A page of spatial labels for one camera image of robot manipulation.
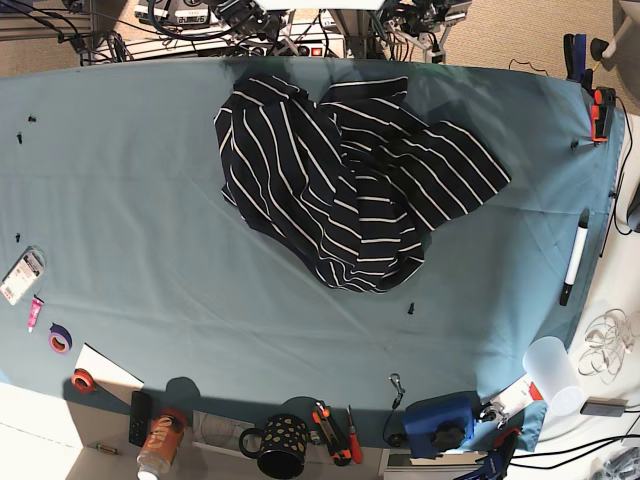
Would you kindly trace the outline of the navy white striped t-shirt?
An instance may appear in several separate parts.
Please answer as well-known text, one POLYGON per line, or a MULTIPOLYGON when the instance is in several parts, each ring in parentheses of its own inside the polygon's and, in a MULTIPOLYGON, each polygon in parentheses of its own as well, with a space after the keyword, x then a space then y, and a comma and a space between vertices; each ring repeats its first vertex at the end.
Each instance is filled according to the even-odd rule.
POLYGON ((472 132, 407 109, 408 86, 336 83, 313 101, 256 75, 215 117, 224 199, 329 288, 382 294, 406 282, 433 231, 510 182, 472 132))

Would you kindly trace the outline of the red handled screwdriver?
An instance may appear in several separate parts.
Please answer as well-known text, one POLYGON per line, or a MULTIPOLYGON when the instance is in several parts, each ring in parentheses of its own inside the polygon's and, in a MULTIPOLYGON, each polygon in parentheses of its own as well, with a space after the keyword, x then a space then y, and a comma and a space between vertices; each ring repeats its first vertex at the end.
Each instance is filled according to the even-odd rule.
POLYGON ((352 460, 356 464, 361 464, 363 461, 363 453, 358 440, 357 430, 354 424, 351 406, 347 407, 347 424, 348 424, 348 435, 349 435, 349 443, 350 443, 352 460))

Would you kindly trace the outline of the orange black utility knife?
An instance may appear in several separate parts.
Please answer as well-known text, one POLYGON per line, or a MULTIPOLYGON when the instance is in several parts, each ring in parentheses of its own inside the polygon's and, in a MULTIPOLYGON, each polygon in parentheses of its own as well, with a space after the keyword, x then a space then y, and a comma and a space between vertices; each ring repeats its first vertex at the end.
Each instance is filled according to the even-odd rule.
POLYGON ((312 420, 322 432, 329 455, 334 464, 345 467, 352 461, 348 440, 338 426, 330 408, 323 401, 316 401, 312 409, 312 420))

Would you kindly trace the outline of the blister pack with red label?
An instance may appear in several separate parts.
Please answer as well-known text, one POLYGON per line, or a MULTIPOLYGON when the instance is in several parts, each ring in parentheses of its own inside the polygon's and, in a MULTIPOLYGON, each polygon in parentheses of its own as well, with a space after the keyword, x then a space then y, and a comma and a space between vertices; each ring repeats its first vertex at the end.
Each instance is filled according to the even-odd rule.
POLYGON ((15 306, 43 276, 45 269, 44 251, 35 245, 27 247, 3 278, 2 297, 10 306, 15 306))

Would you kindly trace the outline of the pink small tube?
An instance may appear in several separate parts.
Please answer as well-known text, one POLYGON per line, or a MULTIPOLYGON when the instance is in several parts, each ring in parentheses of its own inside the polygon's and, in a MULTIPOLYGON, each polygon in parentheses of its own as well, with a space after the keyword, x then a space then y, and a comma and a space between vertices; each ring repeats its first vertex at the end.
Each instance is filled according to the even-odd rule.
POLYGON ((27 328, 29 333, 33 332, 37 324, 37 320, 43 305, 44 305, 44 302, 37 295, 34 295, 31 301, 29 319, 27 322, 27 328))

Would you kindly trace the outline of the red black table clamp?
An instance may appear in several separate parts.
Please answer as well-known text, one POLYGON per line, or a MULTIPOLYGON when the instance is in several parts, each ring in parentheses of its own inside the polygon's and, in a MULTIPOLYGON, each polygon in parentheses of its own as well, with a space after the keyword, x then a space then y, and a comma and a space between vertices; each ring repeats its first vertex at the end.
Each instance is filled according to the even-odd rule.
POLYGON ((616 91, 613 88, 597 87, 593 91, 590 107, 591 139, 595 144, 608 141, 616 109, 616 91))

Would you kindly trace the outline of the orange tape roll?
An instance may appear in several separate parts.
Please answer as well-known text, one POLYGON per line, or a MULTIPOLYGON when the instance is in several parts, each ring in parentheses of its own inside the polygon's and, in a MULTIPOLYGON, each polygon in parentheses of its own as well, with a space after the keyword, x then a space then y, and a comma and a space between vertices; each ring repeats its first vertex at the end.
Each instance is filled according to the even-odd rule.
POLYGON ((81 394, 90 394, 96 391, 95 381, 91 374, 82 368, 76 368, 71 376, 71 384, 81 394))

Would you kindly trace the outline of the purple tape roll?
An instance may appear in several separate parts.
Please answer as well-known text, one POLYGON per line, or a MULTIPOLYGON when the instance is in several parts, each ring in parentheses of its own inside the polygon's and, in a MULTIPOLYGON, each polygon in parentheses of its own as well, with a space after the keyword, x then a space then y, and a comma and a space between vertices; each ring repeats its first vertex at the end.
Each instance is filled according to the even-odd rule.
POLYGON ((51 349, 59 354, 68 353, 73 345, 72 337, 68 330, 55 323, 50 327, 48 342, 51 349))

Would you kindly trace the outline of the orange drink bottle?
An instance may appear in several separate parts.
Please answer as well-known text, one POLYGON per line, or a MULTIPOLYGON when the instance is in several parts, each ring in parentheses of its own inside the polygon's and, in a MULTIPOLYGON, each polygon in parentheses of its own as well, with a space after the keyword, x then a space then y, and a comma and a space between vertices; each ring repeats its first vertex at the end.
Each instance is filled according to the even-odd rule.
POLYGON ((185 414, 165 408, 152 422, 149 434, 137 457, 137 478, 157 480, 167 474, 188 426, 185 414))

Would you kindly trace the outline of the grey flat adapter box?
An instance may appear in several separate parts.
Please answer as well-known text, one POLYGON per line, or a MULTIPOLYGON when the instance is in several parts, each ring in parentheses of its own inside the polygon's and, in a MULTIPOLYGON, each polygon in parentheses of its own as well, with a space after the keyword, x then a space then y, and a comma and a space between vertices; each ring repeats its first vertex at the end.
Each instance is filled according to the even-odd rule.
POLYGON ((598 417, 621 417, 627 409, 627 401, 621 399, 588 398, 580 409, 580 414, 598 417))

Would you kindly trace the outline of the white red card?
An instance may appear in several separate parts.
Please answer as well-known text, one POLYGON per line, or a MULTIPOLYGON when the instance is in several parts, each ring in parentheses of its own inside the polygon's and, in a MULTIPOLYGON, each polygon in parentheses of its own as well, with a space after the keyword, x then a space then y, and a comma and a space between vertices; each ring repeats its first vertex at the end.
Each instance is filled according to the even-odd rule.
POLYGON ((525 374, 491 398, 489 402, 501 415, 513 417, 532 403, 542 400, 543 397, 533 383, 531 376, 525 374))

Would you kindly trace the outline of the teal table cloth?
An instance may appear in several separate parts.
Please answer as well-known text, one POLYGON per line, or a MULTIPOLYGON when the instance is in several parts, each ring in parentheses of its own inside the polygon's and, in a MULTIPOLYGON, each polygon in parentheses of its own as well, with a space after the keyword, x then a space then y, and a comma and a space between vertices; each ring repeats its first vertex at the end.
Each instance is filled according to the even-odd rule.
POLYGON ((93 66, 1 82, 1 267, 46 257, 44 300, 1 307, 1 379, 73 400, 84 343, 159 402, 258 421, 306 397, 352 406, 381 443, 398 373, 406 402, 490 397, 536 338, 570 342, 606 229, 626 132, 589 139, 575 83, 524 72, 337 59, 191 59, 93 66), (511 184, 439 230, 424 266, 384 294, 333 290, 222 197, 214 117, 235 81, 273 74, 319 99, 334 83, 404 76, 409 107, 469 129, 511 184), (568 304, 581 212, 588 235, 568 304), (415 313, 408 315, 415 302, 415 313), (51 325, 73 341, 54 352, 51 325))

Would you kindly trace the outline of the white paper sheet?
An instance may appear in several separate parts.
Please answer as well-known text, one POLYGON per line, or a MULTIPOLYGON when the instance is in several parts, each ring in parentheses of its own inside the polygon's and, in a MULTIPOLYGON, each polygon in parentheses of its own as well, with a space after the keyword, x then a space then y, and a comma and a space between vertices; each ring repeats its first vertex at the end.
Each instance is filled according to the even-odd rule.
POLYGON ((144 386, 143 381, 87 343, 82 345, 75 367, 87 371, 95 383, 114 396, 124 392, 138 391, 144 386))

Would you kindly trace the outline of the black remote control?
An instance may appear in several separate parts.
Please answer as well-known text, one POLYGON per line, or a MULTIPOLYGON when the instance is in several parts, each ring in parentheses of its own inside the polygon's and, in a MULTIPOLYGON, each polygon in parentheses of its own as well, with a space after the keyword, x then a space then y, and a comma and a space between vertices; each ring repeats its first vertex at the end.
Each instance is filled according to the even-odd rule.
POLYGON ((142 392, 131 394, 129 413, 129 442, 142 447, 146 441, 152 414, 152 398, 142 392))

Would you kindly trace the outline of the translucent plastic cup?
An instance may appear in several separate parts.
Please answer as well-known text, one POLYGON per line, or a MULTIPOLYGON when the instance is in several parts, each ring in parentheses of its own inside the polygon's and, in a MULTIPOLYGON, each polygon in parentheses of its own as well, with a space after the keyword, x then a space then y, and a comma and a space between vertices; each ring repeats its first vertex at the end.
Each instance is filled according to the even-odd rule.
POLYGON ((583 404, 584 395, 564 343, 556 337, 542 337, 525 352, 522 365, 551 413, 567 416, 583 404))

